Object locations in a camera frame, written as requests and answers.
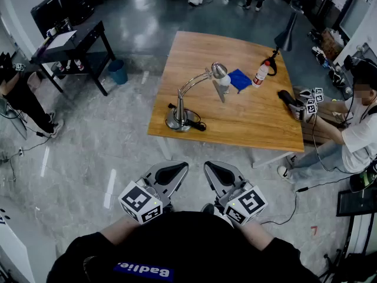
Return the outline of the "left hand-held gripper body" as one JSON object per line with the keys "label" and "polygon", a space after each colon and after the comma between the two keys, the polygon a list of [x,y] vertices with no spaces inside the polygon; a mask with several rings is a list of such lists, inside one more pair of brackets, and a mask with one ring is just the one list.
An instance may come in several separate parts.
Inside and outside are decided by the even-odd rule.
{"label": "left hand-held gripper body", "polygon": [[125,213],[144,224],[163,213],[170,203],[169,165],[154,165],[121,192],[118,201]]}

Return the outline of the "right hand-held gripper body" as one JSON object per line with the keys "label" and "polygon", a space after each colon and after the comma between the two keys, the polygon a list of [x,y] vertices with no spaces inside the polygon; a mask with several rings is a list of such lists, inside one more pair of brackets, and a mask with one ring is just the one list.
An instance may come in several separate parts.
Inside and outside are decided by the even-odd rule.
{"label": "right hand-held gripper body", "polygon": [[238,225],[245,225],[258,216],[268,205],[258,186],[237,177],[233,182],[216,182],[216,208]]}

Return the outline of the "silver desk lamp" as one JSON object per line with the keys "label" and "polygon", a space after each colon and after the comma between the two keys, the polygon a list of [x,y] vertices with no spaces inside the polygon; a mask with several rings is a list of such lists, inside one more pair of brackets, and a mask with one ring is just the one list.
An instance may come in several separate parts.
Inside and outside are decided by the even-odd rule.
{"label": "silver desk lamp", "polygon": [[168,128],[177,132],[185,132],[191,128],[198,131],[206,130],[207,126],[202,122],[201,117],[196,112],[185,108],[184,96],[195,85],[207,80],[215,80],[221,85],[228,86],[231,82],[227,68],[219,62],[212,63],[210,70],[205,68],[204,73],[188,80],[188,82],[177,90],[177,104],[168,105],[170,111],[167,113],[167,118],[165,120]]}

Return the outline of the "person's left forearm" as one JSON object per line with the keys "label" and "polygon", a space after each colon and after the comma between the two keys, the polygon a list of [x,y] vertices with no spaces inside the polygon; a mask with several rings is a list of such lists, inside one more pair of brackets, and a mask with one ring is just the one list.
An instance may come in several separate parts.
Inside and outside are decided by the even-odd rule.
{"label": "person's left forearm", "polygon": [[113,245],[117,246],[132,233],[140,224],[131,216],[123,216],[110,226],[102,229],[100,233]]}

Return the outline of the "black cone clamp lamp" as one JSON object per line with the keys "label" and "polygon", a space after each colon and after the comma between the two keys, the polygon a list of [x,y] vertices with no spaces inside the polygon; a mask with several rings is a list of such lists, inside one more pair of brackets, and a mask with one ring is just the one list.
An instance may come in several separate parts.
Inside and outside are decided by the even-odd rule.
{"label": "black cone clamp lamp", "polygon": [[292,12],[289,18],[289,22],[284,31],[282,31],[275,39],[276,48],[273,50],[272,56],[266,58],[261,65],[265,64],[266,62],[269,63],[269,67],[273,70],[272,73],[267,73],[269,76],[275,76],[277,74],[277,65],[275,58],[279,54],[280,50],[283,51],[291,51],[292,50],[292,32],[295,26],[297,19],[297,13]]}

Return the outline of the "white table leg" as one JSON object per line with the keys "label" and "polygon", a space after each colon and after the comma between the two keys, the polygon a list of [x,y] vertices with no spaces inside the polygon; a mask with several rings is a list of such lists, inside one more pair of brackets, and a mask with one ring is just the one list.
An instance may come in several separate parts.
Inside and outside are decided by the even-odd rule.
{"label": "white table leg", "polygon": [[165,159],[166,160],[171,160],[172,159],[172,155],[171,155],[171,151],[170,151],[170,147],[169,147],[167,138],[166,137],[157,136],[156,140],[157,140],[158,145],[160,146],[160,149],[161,149],[161,151],[162,151]]}
{"label": "white table leg", "polygon": [[262,159],[262,160],[257,160],[255,162],[252,163],[252,168],[256,169],[258,167],[262,167],[262,166],[265,166],[267,164],[270,164],[270,163],[273,163],[273,162],[276,162],[284,157],[287,157],[288,155],[292,154],[293,152],[283,152],[283,153],[275,153],[273,155],[271,155],[269,158],[267,159]]}

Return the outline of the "person's black shirt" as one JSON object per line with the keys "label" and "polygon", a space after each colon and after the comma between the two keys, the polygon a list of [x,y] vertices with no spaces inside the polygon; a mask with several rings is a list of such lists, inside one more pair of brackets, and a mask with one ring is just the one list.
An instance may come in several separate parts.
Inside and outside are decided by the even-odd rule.
{"label": "person's black shirt", "polygon": [[263,250],[216,215],[173,212],[115,246],[101,233],[76,238],[46,283],[320,283],[279,238]]}

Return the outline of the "large metal binder clip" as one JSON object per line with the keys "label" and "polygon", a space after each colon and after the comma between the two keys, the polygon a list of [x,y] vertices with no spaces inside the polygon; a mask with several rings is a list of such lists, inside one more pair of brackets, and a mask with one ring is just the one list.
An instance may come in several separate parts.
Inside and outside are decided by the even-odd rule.
{"label": "large metal binder clip", "polygon": [[229,93],[229,86],[228,85],[221,85],[217,81],[213,80],[213,85],[221,99],[222,103],[225,103],[225,95]]}

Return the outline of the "blue cloth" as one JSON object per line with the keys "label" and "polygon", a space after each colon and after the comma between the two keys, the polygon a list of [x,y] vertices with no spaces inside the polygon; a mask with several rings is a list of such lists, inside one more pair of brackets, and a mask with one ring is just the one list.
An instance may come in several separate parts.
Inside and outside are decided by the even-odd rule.
{"label": "blue cloth", "polygon": [[237,89],[238,94],[248,86],[252,85],[251,79],[239,69],[229,73],[229,77],[231,79],[231,85]]}

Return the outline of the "clear plastic water bottle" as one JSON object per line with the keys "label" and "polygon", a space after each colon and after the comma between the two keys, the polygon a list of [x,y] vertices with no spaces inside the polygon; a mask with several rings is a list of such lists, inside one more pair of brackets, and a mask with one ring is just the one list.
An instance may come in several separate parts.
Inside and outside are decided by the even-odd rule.
{"label": "clear plastic water bottle", "polygon": [[270,61],[265,61],[258,69],[253,81],[252,86],[259,88],[269,73]]}

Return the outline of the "black equipment stand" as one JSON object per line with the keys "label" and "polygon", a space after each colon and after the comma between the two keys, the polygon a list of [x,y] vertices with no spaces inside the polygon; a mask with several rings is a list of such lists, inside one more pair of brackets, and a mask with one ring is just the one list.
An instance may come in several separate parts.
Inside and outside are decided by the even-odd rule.
{"label": "black equipment stand", "polygon": [[377,283],[377,188],[338,193],[337,217],[350,217],[346,241],[334,258],[324,255],[321,283]]}

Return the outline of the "low wooden bench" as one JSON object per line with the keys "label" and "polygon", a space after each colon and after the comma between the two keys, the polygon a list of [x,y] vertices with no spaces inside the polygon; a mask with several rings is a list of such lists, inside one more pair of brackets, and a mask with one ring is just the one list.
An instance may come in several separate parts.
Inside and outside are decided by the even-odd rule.
{"label": "low wooden bench", "polygon": [[[335,126],[340,131],[344,130],[350,121],[349,117],[347,122],[343,122],[345,120],[346,113],[337,113],[322,105],[318,107],[317,115],[325,122]],[[314,145],[314,142],[316,142],[317,145],[322,145],[330,140],[330,137],[326,133],[317,127],[313,128],[312,124],[302,122],[301,127],[304,144]]]}

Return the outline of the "white machine housing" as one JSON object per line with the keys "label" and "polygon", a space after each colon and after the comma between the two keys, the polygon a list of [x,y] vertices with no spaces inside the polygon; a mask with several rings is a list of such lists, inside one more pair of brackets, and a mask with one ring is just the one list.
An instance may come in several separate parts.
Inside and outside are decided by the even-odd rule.
{"label": "white machine housing", "polygon": [[5,209],[0,208],[0,247],[28,283],[35,283],[27,248],[12,231],[9,225],[10,219]]}

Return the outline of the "brown cardboard box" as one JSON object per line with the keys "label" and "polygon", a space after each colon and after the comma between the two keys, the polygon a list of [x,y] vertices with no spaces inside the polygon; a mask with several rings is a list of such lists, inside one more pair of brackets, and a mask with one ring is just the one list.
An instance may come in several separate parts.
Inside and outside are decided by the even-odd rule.
{"label": "brown cardboard box", "polygon": [[337,31],[331,28],[325,28],[321,36],[320,48],[327,59],[334,61],[344,48],[343,39]]}

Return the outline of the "white paper sheet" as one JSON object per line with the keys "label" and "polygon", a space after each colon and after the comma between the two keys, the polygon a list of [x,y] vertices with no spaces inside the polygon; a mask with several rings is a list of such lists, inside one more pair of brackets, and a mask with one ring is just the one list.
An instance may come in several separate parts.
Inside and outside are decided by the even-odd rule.
{"label": "white paper sheet", "polygon": [[56,47],[64,46],[65,43],[72,38],[72,36],[76,33],[77,30],[66,32],[63,34],[57,35],[54,40],[50,43],[49,46],[47,46],[47,49],[53,49]]}

